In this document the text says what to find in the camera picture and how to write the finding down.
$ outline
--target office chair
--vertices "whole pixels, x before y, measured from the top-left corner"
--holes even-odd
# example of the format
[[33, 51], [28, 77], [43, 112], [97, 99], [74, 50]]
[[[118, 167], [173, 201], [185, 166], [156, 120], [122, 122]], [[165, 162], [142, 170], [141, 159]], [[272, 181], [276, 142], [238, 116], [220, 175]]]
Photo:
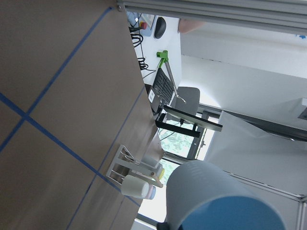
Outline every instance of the office chair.
[[[201, 92], [199, 89], [194, 87], [178, 87], [178, 94], [187, 102], [174, 97], [170, 107], [178, 109], [187, 114], [196, 115], [198, 106], [200, 103]], [[166, 116], [167, 120], [179, 121], [179, 118], [173, 117], [172, 115]]]

